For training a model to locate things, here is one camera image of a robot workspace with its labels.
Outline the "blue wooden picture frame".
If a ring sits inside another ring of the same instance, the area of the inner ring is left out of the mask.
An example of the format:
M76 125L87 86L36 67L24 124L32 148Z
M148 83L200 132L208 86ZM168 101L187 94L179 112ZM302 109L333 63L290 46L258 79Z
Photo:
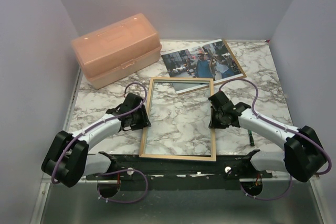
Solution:
M213 79L151 78L146 109L152 125L143 130L139 156L215 162L215 131L208 127L213 94Z

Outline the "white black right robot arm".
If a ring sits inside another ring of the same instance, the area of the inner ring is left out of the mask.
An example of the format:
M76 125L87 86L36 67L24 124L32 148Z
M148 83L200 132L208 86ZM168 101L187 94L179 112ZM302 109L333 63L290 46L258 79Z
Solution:
M209 128L226 129L230 126L250 130L281 148L281 152L252 151L248 161L241 165L242 173L249 178L260 171L287 172L300 182L307 182L328 161L315 133L305 126L297 128L270 119L245 104L232 101L219 91L209 97L211 121Z

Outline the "photo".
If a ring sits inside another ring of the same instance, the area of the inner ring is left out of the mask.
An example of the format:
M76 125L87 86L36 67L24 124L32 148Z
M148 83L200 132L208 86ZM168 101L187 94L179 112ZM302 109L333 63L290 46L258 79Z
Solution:
M246 77L223 39L183 46L181 49L164 49L161 57L170 77L207 78L213 79L214 84Z

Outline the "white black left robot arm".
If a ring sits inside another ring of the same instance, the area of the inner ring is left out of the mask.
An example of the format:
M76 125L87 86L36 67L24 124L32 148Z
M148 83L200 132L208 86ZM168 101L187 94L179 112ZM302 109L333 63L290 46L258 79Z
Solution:
M104 116L88 127L73 133L56 134L41 170L51 176L53 184L74 186L83 176L100 174L104 179L116 175L116 166L105 152L89 154L100 142L121 131L141 130L151 126L145 99L129 93L123 103L108 109Z

